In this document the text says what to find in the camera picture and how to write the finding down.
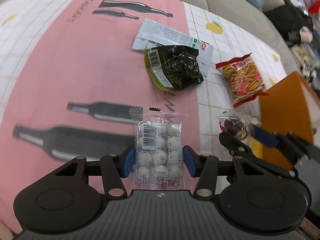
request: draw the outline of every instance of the grid pattern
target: grid pattern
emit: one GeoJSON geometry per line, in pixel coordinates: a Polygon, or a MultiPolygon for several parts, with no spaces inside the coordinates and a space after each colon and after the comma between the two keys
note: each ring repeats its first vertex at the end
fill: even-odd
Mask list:
{"type": "Polygon", "coordinates": [[[8,0],[0,5],[0,123],[36,44],[73,0],[8,0]]]}
{"type": "MultiPolygon", "coordinates": [[[[267,89],[287,74],[279,54],[251,33],[196,6],[184,3],[184,7],[190,35],[214,46],[209,73],[197,88],[201,152],[213,154],[220,160],[231,160],[228,150],[219,142],[221,130],[218,117],[233,108],[233,97],[229,82],[216,70],[215,64],[252,53],[267,89]],[[216,34],[207,30],[206,24],[210,22],[218,23],[223,33],[216,34]]],[[[260,108],[258,101],[254,104],[246,103],[242,108],[252,106],[260,108]]]]}

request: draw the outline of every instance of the black bag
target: black bag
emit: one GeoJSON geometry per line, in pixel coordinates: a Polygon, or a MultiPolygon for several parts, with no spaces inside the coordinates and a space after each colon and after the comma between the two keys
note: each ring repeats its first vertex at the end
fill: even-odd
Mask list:
{"type": "Polygon", "coordinates": [[[272,11],[266,12],[265,15],[273,23],[285,41],[294,44],[301,44],[299,34],[303,26],[313,31],[312,19],[305,15],[300,8],[292,4],[285,4],[272,11]]]}

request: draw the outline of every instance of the small clear package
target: small clear package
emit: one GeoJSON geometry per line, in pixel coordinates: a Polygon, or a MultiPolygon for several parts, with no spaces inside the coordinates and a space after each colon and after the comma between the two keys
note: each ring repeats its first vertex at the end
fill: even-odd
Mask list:
{"type": "Polygon", "coordinates": [[[219,117],[220,129],[229,132],[244,144],[250,144],[250,138],[254,134],[254,129],[250,119],[245,114],[237,113],[234,110],[226,111],[219,117]]]}
{"type": "Polygon", "coordinates": [[[135,187],[184,189],[182,120],[186,115],[131,108],[136,124],[135,187]]]}

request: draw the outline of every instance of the red object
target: red object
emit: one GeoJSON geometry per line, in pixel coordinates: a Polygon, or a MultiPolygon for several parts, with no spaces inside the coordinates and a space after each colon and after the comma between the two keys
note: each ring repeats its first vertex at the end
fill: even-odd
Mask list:
{"type": "Polygon", "coordinates": [[[318,14],[320,9],[320,0],[316,1],[313,5],[308,8],[308,13],[318,14]]]}
{"type": "Polygon", "coordinates": [[[219,62],[216,64],[216,69],[219,68],[222,68],[223,74],[230,79],[231,90],[234,96],[234,108],[255,100],[257,96],[268,95],[259,70],[251,58],[251,54],[219,62]]]}

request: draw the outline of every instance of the barcode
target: barcode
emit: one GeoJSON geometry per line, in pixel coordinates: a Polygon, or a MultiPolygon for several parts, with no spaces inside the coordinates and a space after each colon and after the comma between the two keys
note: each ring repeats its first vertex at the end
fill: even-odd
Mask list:
{"type": "Polygon", "coordinates": [[[156,49],[150,51],[148,53],[149,55],[149,60],[150,60],[150,64],[152,68],[159,68],[161,67],[161,63],[160,63],[160,58],[159,58],[159,54],[158,51],[156,49]]]}
{"type": "Polygon", "coordinates": [[[144,150],[156,149],[156,127],[144,125],[142,138],[143,138],[142,149],[144,150]]]}
{"type": "Polygon", "coordinates": [[[151,65],[152,72],[156,75],[159,82],[164,87],[173,88],[167,77],[164,75],[162,68],[161,68],[161,62],[158,54],[157,49],[153,49],[151,51],[148,51],[148,57],[151,65]]]}

